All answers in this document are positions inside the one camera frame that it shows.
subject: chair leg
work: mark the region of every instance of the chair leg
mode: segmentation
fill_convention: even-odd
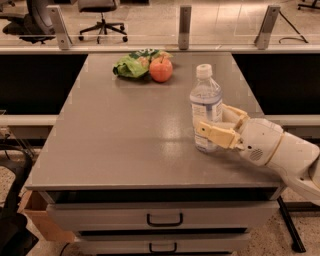
[[[90,28],[86,28],[80,31],[80,35],[82,35],[83,33],[89,32],[89,31],[93,31],[93,30],[98,30],[100,28],[103,27],[103,23],[102,22],[97,22],[97,24],[95,26],[92,26]]]
[[[110,30],[113,30],[115,32],[118,32],[120,34],[125,35],[122,38],[122,40],[123,40],[123,42],[127,42],[128,41],[128,38],[126,36],[127,33],[124,32],[124,30],[125,30],[124,23],[122,23],[122,22],[106,23],[104,18],[102,18],[101,22],[97,22],[97,24],[95,26],[81,30],[80,31],[79,40],[80,41],[83,40],[83,36],[82,36],[83,33],[89,32],[89,31],[93,31],[93,30],[98,30],[98,29],[99,29],[99,34],[98,34],[98,37],[97,37],[97,43],[98,44],[100,44],[101,35],[102,34],[104,34],[104,35],[108,34],[107,29],[110,29]]]

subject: table top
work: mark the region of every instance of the table top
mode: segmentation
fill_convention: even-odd
[[[210,63],[224,102],[263,115],[231,54],[175,53],[169,81],[116,77],[121,53],[88,56],[26,187],[32,190],[274,187],[233,151],[195,148],[189,94]]]

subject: bottle cap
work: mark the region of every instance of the bottle cap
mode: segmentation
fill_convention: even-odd
[[[201,64],[197,66],[197,78],[204,79],[212,76],[212,67],[210,64]]]

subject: drawer handle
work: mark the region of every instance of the drawer handle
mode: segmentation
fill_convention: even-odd
[[[147,223],[150,227],[157,227],[157,228],[163,228],[163,227],[177,227],[180,226],[183,222],[183,214],[179,214],[179,221],[175,223],[153,223],[151,222],[151,214],[147,214]]]
[[[155,251],[152,248],[152,243],[149,243],[149,251],[150,251],[150,253],[175,253],[177,251],[177,247],[178,247],[177,243],[174,243],[172,250],[169,250],[169,251]]]

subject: cardboard box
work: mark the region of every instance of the cardboard box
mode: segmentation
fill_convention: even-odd
[[[20,203],[19,211],[27,215],[47,241],[73,242],[75,235],[62,230],[46,212],[47,202],[36,191],[27,191]]]

